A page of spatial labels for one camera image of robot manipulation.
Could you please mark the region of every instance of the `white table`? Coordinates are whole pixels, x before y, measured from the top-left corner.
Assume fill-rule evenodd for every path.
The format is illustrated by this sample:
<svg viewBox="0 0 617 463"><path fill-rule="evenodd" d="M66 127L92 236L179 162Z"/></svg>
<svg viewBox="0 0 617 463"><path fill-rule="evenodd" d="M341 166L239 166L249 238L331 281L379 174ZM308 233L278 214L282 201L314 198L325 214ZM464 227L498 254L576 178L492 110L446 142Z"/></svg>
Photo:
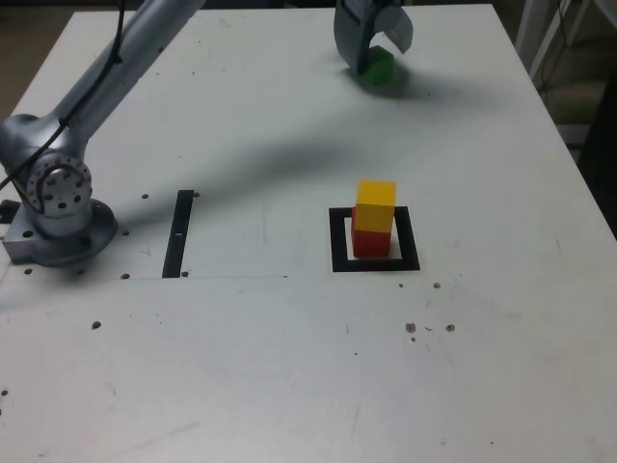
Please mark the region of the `white table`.
<svg viewBox="0 0 617 463"><path fill-rule="evenodd" d="M333 11L189 22L89 145L130 235L82 276L0 253L0 461L615 461L615 240L493 9L408 12L399 98L349 80ZM76 14L17 112L115 21ZM362 177L397 181L421 271L332 273Z"/></svg>

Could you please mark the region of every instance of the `black tape strip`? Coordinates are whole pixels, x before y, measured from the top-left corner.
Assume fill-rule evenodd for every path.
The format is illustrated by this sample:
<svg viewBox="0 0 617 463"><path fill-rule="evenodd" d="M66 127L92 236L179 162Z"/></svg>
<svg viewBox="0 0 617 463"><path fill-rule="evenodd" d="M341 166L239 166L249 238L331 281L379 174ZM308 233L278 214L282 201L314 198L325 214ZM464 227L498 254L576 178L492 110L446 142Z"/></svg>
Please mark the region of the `black tape strip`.
<svg viewBox="0 0 617 463"><path fill-rule="evenodd" d="M191 207L193 206L193 190L179 190L175 200L174 219L170 240L167 243L167 254L163 264L163 278L179 278L184 257L184 245L189 232Z"/></svg>
<svg viewBox="0 0 617 463"><path fill-rule="evenodd" d="M351 217L351 207L333 207L330 209L330 245L333 272L402 272L420 269L412 221L409 218L409 210L406 206L394 208L401 259L349 260L345 237L345 218L347 217Z"/></svg>

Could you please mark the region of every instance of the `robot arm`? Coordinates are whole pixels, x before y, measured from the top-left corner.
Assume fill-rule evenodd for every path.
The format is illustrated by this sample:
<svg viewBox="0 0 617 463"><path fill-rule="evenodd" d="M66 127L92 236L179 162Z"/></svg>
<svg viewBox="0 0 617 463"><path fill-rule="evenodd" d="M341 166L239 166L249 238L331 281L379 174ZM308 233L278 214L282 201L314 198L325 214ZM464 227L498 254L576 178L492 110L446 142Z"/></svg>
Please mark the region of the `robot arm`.
<svg viewBox="0 0 617 463"><path fill-rule="evenodd" d="M147 0L128 21L119 57L102 83L49 148L13 180L23 202L3 241L13 263L70 265L91 258L111 241L116 220L109 207L91 199L86 145L203 3ZM31 159L91 91L112 48L110 43L50 114L17 115L0 125L0 162L8 173Z"/></svg>

